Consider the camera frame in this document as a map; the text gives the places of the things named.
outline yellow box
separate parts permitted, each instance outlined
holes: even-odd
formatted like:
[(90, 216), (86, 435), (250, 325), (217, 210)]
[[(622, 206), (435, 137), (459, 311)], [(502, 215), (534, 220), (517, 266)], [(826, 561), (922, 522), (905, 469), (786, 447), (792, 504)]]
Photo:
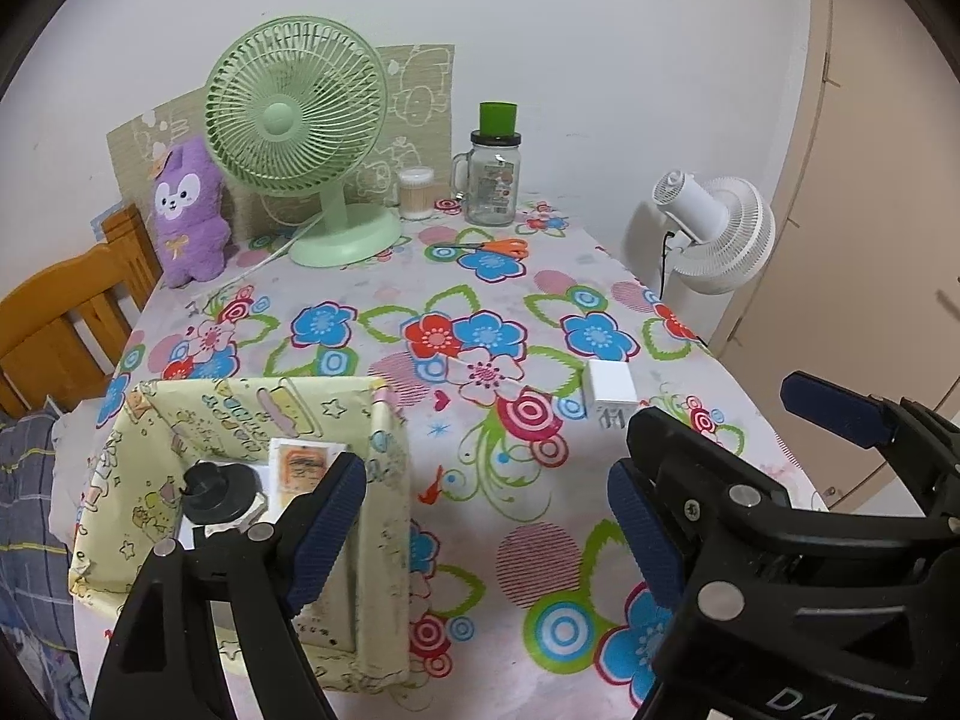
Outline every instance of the yellow box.
[[(265, 463), (272, 437), (345, 443), (367, 495), (347, 561), (352, 650), (304, 643), (323, 688), (375, 692), (408, 671), (410, 471), (403, 419), (374, 377), (145, 381), (127, 393), (80, 513), (70, 592), (115, 619), (152, 546), (176, 536), (184, 471), (211, 456)], [(344, 599), (320, 596), (320, 614)], [(215, 622), (221, 615), (215, 615)], [(224, 667), (246, 673), (236, 632), (217, 625)]]

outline white fan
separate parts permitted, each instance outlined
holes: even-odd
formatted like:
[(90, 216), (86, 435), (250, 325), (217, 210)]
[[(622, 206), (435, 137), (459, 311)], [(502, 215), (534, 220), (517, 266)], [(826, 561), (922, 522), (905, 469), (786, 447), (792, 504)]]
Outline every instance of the white fan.
[(671, 170), (656, 182), (653, 199), (680, 225), (666, 242), (664, 279), (677, 274), (696, 293), (721, 295), (742, 287), (770, 259), (774, 214), (749, 181), (723, 177), (701, 185)]

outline glass jar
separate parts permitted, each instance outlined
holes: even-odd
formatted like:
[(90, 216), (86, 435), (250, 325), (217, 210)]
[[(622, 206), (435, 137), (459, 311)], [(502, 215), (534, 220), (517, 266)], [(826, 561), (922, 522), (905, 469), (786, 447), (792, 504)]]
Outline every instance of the glass jar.
[(450, 185), (472, 224), (506, 227), (517, 215), (520, 181), (520, 134), (470, 134), (473, 148), (453, 158)]

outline beige door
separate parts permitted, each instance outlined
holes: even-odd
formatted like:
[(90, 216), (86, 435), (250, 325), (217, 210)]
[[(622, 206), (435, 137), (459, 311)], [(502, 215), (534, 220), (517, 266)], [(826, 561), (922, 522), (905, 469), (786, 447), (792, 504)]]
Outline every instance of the beige door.
[(833, 507), (880, 455), (786, 413), (779, 384), (806, 370), (947, 399), (960, 377), (960, 83), (903, 0), (833, 0), (824, 76), (799, 192), (720, 359)]

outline jar label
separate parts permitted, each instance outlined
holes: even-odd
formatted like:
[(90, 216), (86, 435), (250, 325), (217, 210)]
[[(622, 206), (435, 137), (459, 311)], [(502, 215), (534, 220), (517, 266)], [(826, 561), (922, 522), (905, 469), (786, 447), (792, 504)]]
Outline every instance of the jar label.
[(477, 181), (477, 202), (496, 213), (509, 213), (514, 196), (514, 163), (496, 162), (483, 165)]

